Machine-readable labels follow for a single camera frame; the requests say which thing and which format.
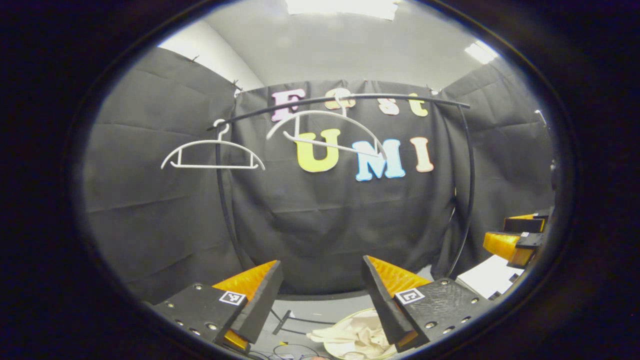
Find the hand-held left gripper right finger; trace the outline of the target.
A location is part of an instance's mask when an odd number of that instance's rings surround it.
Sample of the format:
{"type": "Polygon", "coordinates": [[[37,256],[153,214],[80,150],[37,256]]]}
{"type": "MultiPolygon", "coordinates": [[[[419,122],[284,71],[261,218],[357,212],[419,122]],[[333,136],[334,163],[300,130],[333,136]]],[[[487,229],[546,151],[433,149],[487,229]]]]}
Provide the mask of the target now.
{"type": "Polygon", "coordinates": [[[468,328],[494,302],[450,278],[434,281],[364,255],[361,277],[385,333],[398,353],[468,328]]]}

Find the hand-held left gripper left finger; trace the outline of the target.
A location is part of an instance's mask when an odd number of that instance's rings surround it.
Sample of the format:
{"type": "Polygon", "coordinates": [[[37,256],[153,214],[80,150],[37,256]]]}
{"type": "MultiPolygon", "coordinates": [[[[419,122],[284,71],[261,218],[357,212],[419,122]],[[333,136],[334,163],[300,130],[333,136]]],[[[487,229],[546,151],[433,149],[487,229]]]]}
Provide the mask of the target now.
{"type": "Polygon", "coordinates": [[[283,280],[281,260],[271,260],[217,284],[190,284],[151,309],[192,337],[247,354],[283,280]]]}

